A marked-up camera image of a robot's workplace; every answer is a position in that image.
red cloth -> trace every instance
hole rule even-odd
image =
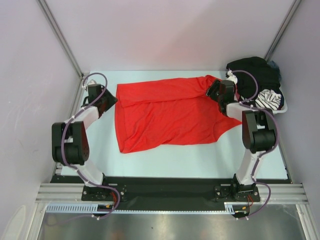
[[[193,145],[216,142],[241,124],[223,116],[206,96],[216,78],[210,75],[118,84],[115,133],[121,153],[161,144]]]

gray wall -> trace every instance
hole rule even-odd
[[[224,70],[264,56],[293,0],[47,0],[85,72]]]
[[[304,1],[273,60],[283,76],[288,112],[277,116],[287,161],[302,182],[320,228],[320,1]]]
[[[53,171],[51,125],[69,115],[79,79],[37,1],[0,5],[0,236],[21,207],[5,239],[23,239],[15,234],[25,234]]]

metal frame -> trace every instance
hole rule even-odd
[[[68,203],[68,204],[106,204],[108,201],[82,201],[81,197],[84,189],[83,183],[43,183],[40,186],[35,202],[43,203]],[[309,204],[304,187],[302,184],[269,184],[271,187],[271,198],[269,204]],[[255,204],[261,205],[268,196],[268,189],[259,185],[261,202]],[[231,205],[243,205],[240,202],[228,202]]]
[[[281,24],[271,46],[269,47],[265,59],[268,61],[271,59],[273,53],[275,52],[281,38],[283,37],[286,29],[288,28],[288,25],[293,19],[293,16],[295,15],[297,9],[299,8],[301,2],[303,0],[294,0],[293,4],[291,5],[288,14],[286,15],[283,23]],[[42,9],[49,25],[52,28],[52,31],[56,35],[58,41],[61,44],[61,47],[65,51],[68,59],[70,60],[72,67],[74,68],[75,72],[78,74],[79,78],[82,80],[84,77],[83,72],[81,71],[81,68],[74,56],[74,54],[71,51],[71,48],[69,44],[67,43],[53,13],[51,12],[46,0],[37,0],[40,8]],[[81,81],[78,85],[78,90],[76,92],[70,116],[74,115],[75,112],[79,109],[79,106],[81,104],[80,99],[83,95],[83,89],[81,87]],[[59,175],[61,173],[61,165],[56,166],[56,170],[54,174]],[[129,181],[132,180],[132,178],[116,178],[111,177],[111,181],[118,181],[123,180],[126,181],[129,179]],[[207,184],[214,186],[215,180],[214,179],[164,179],[164,178],[158,178],[154,179],[155,181],[173,181],[177,185],[183,185],[183,184]],[[222,182],[229,182],[230,179],[223,179]],[[68,206],[75,206],[76,208],[75,212],[79,212],[77,210],[83,210],[83,208],[79,207],[83,205],[84,203],[86,205],[90,204],[107,204],[108,201],[101,201],[101,202],[83,202],[81,200],[82,193],[83,193],[83,183],[43,183],[40,186],[34,211],[33,211],[33,220],[30,223],[30,228],[28,232],[27,239],[28,240],[36,240],[39,236],[42,221],[44,218],[44,214],[46,212],[47,206],[51,206],[51,210],[57,210],[63,212],[65,208],[61,207],[61,204],[69,204]],[[303,230],[305,233],[306,238],[309,240],[317,240],[319,239],[319,233],[317,232],[316,225],[310,210],[309,202],[305,193],[305,190],[303,188],[302,184],[270,184],[271,187],[271,199],[269,201],[269,204],[274,205],[282,205],[282,204],[293,204],[296,205],[301,224],[303,226]],[[261,202],[255,203],[255,204],[262,204],[267,198],[268,195],[268,189],[265,186],[259,186],[258,187]],[[209,210],[209,211],[152,211],[152,210],[142,210],[142,211],[136,211],[136,210],[115,210],[115,213],[131,213],[131,214],[137,214],[137,213],[143,213],[143,214],[232,214],[233,209],[232,206],[238,205],[239,202],[227,202],[223,203],[225,206],[225,211],[215,211],[215,210]]]
[[[266,52],[264,59],[266,61],[270,61],[273,54],[275,53],[280,40],[282,39],[283,35],[285,34],[289,24],[291,23],[293,17],[295,16],[300,4],[303,2],[303,0],[294,0],[294,2],[292,3],[287,15],[285,16],[278,32],[276,33],[271,46],[269,47],[268,51]]]
[[[78,74],[78,76],[81,78],[83,76],[83,72],[81,71],[81,68],[80,68],[73,52],[71,51],[71,48],[70,48],[65,36],[63,35],[53,13],[51,12],[47,1],[46,0],[36,0],[36,1],[38,2],[45,18],[47,19],[49,25],[51,26],[53,33],[55,34],[58,41],[60,42],[62,49],[64,50],[68,59],[70,60],[73,69]]]

metal post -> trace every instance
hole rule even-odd
[[[285,18],[284,18],[284,20],[283,20],[283,22],[282,22],[282,24],[280,26],[280,29],[276,33],[276,35],[275,35],[275,37],[274,37],[274,39],[272,41],[271,46],[269,47],[268,51],[265,54],[264,59],[266,61],[269,61],[272,58],[277,46],[279,45],[280,40],[282,39],[285,31],[288,28],[288,25],[291,23],[294,15],[297,12],[297,10],[298,10],[300,4],[302,3],[302,1],[303,0],[294,0],[293,4],[291,5],[291,7],[289,9],[289,12],[285,16]]]
[[[64,37],[53,13],[51,12],[46,0],[36,0],[40,6],[40,8],[43,11],[43,14],[45,16],[45,18],[47,19],[49,25],[51,26],[54,34],[56,35],[56,37],[58,38],[58,41],[60,42],[64,52],[66,53],[67,57],[69,58],[74,70],[76,71],[76,73],[78,74],[78,76],[80,78],[82,78],[83,73],[80,69],[80,66],[74,56],[74,54],[71,51],[71,48],[69,46],[69,44],[66,41],[66,38]]]

purple cable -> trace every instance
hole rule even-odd
[[[103,186],[103,185],[100,185],[100,184],[96,184],[92,181],[90,181],[89,179],[87,179],[81,172],[80,170],[74,166],[74,165],[71,165],[67,162],[67,159],[66,159],[66,154],[65,154],[65,138],[66,138],[66,134],[67,134],[67,130],[68,130],[68,127],[70,126],[71,122],[73,120],[75,120],[77,117],[79,117],[85,110],[87,110],[88,108],[90,108],[96,101],[98,101],[103,95],[104,93],[106,92],[106,89],[107,89],[107,85],[108,85],[108,80],[107,80],[107,77],[102,74],[102,73],[99,73],[99,72],[94,72],[94,73],[91,73],[89,74],[88,76],[85,77],[85,79],[83,80],[83,84],[82,86],[84,86],[86,84],[86,81],[89,77],[91,77],[92,75],[101,75],[104,77],[104,80],[105,80],[105,87],[103,88],[102,92],[100,93],[100,95],[94,100],[92,101],[91,103],[89,103],[88,106],[85,106],[85,107],[82,107],[81,110],[79,112],[77,112],[74,116],[72,116],[68,122],[66,123],[65,127],[64,127],[64,130],[63,130],[63,133],[62,133],[62,138],[61,138],[61,155],[62,155],[62,160],[63,160],[63,163],[65,166],[68,166],[72,169],[74,169],[76,171],[76,173],[79,175],[79,177],[85,182],[85,183],[88,183],[88,184],[91,184],[95,187],[98,187],[98,188],[103,188],[103,189],[109,189],[109,190],[112,190],[116,193],[117,195],[117,201],[115,203],[115,206],[113,207],[113,209],[110,210],[110,212],[108,212],[106,215],[102,216],[102,217],[97,217],[97,219],[105,219],[107,218],[119,205],[119,202],[120,202],[120,193],[118,192],[117,189],[115,189],[114,187],[110,187],[110,186]],[[77,217],[74,217],[74,218],[71,218],[71,220],[74,220],[74,219],[78,219],[78,218],[82,218],[82,217],[90,217],[91,215],[80,215],[80,216],[77,216]]]
[[[270,112],[268,112],[267,110],[243,104],[244,102],[251,101],[252,99],[254,99],[257,96],[257,94],[258,94],[258,82],[257,82],[256,78],[250,72],[245,71],[245,70],[235,70],[235,71],[232,71],[232,72],[233,73],[245,73],[245,74],[248,74],[253,79],[254,84],[255,84],[255,93],[254,93],[254,95],[252,97],[248,98],[245,101],[240,101],[239,102],[240,106],[248,108],[248,109],[264,112],[266,115],[268,115],[272,119],[272,121],[273,121],[273,123],[275,125],[275,143],[274,143],[274,146],[270,150],[268,150],[266,152],[263,152],[258,156],[258,159],[257,159],[255,165],[253,166],[253,169],[252,169],[252,172],[251,172],[251,179],[255,184],[263,185],[263,186],[268,188],[268,192],[269,192],[268,193],[268,197],[266,198],[266,200],[265,200],[264,204],[262,205],[262,207],[260,207],[257,211],[255,211],[254,213],[252,213],[252,214],[250,214],[248,216],[248,217],[250,217],[250,216],[253,216],[253,215],[257,214],[258,212],[260,212],[268,204],[268,202],[269,202],[269,200],[271,198],[271,188],[270,188],[270,186],[268,184],[266,184],[266,183],[256,181],[255,178],[254,178],[254,175],[255,175],[255,172],[256,172],[256,169],[258,167],[258,164],[260,162],[261,157],[266,155],[266,154],[268,154],[268,153],[271,153],[278,146],[278,144],[279,144],[279,135],[278,135],[279,127],[277,125],[277,122],[276,122],[274,116]]]
[[[250,100],[254,99],[255,96],[257,96],[257,94],[258,94],[258,89],[259,89],[259,87],[258,87],[258,82],[257,82],[257,80],[255,79],[255,77],[254,77],[250,72],[245,71],[245,70],[234,70],[234,71],[232,71],[232,73],[245,73],[245,74],[248,74],[248,75],[253,79],[254,84],[255,84],[255,93],[252,95],[252,97],[249,97],[246,101],[250,101]]]

